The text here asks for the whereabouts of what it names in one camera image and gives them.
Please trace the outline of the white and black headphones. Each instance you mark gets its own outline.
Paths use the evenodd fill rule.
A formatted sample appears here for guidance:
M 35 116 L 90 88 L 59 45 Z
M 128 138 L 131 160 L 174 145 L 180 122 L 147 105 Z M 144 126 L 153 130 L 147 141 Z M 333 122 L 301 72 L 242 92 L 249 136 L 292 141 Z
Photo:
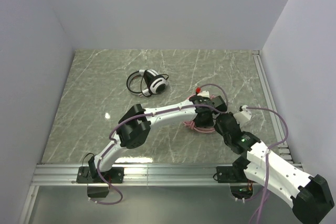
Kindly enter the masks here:
M 140 81 L 140 91 L 133 91 L 130 87 L 131 82 L 138 77 L 142 78 Z M 154 69 L 138 70 L 128 76 L 126 86 L 133 95 L 148 98 L 152 95 L 158 95 L 164 92 L 168 86 L 168 79 L 168 74 L 159 74 Z

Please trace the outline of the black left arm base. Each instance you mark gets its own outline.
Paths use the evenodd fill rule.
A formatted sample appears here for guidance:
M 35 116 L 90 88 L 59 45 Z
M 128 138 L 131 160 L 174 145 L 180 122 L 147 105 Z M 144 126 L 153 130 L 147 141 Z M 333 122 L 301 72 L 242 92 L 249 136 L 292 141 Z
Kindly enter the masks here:
M 78 168 L 76 183 L 87 185 L 87 195 L 90 199 L 106 198 L 114 184 L 122 184 L 123 167 L 112 167 L 105 172 L 97 171 L 93 153 L 88 153 Z

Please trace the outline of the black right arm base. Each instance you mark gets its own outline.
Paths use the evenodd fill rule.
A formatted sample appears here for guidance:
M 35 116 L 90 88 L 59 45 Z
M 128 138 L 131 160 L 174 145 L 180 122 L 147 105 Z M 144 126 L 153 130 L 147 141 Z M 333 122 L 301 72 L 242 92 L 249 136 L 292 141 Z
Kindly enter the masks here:
M 257 198 L 262 190 L 254 190 L 254 182 L 234 166 L 217 166 L 213 180 L 219 184 L 229 184 L 230 193 L 236 201 L 250 201 Z

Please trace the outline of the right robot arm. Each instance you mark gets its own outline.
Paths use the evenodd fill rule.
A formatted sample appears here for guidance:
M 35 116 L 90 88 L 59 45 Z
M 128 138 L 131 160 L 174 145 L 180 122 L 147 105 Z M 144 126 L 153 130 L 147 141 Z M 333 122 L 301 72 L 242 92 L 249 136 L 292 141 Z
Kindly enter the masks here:
M 301 171 L 268 149 L 257 136 L 242 131 L 234 114 L 220 114 L 214 128 L 239 155 L 231 171 L 217 168 L 218 182 L 257 182 L 285 201 L 301 223 L 320 223 L 334 207 L 324 177 Z

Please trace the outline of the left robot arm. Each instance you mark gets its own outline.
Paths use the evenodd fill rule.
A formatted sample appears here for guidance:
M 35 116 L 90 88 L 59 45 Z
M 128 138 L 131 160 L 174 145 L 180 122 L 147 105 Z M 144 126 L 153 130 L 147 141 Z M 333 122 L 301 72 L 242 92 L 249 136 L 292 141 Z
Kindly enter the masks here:
M 227 104 L 220 95 L 213 99 L 193 95 L 180 103 L 160 108 L 143 108 L 141 104 L 136 104 L 111 131 L 110 143 L 89 160 L 91 178 L 97 181 L 125 150 L 143 145 L 149 133 L 158 127 L 187 121 L 194 122 L 197 127 L 212 127 L 213 115 L 226 111 Z

